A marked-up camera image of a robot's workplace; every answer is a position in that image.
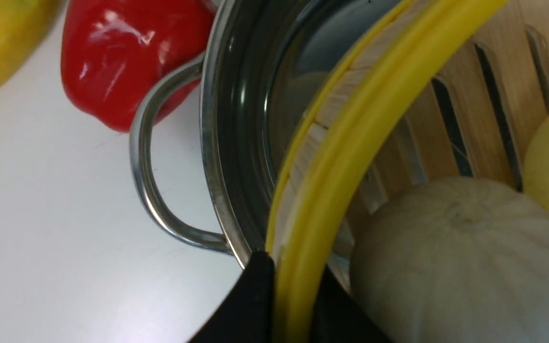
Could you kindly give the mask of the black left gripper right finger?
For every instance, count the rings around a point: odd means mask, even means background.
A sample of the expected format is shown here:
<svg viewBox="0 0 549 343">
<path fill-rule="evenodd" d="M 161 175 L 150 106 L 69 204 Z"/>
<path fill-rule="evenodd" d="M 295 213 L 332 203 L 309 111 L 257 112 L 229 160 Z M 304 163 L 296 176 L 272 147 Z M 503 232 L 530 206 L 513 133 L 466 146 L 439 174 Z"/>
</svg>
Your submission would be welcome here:
<svg viewBox="0 0 549 343">
<path fill-rule="evenodd" d="M 313 308 L 310 343 L 390 343 L 327 267 Z"/>
</svg>

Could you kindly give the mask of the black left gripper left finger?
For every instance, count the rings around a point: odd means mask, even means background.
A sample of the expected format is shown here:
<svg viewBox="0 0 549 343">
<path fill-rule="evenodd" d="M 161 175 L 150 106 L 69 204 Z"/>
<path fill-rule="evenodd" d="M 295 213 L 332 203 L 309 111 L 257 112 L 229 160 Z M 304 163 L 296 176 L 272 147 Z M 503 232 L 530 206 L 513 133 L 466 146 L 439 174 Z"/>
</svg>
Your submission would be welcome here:
<svg viewBox="0 0 549 343">
<path fill-rule="evenodd" d="M 244 271 L 191 343 L 269 343 L 275 266 L 268 254 L 251 254 Z"/>
</svg>

